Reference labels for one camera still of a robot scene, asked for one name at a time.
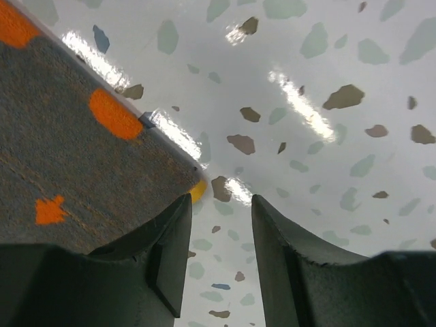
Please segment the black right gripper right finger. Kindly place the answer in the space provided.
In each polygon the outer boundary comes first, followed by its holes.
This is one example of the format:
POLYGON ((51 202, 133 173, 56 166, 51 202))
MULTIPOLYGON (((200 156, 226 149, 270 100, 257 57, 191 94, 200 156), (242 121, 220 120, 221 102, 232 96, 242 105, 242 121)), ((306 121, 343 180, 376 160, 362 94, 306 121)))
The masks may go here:
POLYGON ((371 258, 312 234, 262 196, 251 201, 267 326, 434 326, 435 253, 371 258))

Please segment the orange patterned towel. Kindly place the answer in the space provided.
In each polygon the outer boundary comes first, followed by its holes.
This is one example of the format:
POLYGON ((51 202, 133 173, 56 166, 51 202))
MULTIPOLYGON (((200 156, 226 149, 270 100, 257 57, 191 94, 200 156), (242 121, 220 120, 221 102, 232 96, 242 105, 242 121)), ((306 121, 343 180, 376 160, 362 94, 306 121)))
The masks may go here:
POLYGON ((1 242, 88 253, 193 193, 197 166, 1 2, 1 242))

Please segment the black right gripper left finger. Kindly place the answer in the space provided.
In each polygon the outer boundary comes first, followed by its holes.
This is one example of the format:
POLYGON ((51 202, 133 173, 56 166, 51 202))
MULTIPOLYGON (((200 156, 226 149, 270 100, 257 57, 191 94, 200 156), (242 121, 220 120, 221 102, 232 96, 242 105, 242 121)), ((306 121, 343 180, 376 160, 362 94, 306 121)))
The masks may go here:
POLYGON ((183 195, 89 254, 2 245, 1 325, 172 326, 181 316, 191 218, 183 195))

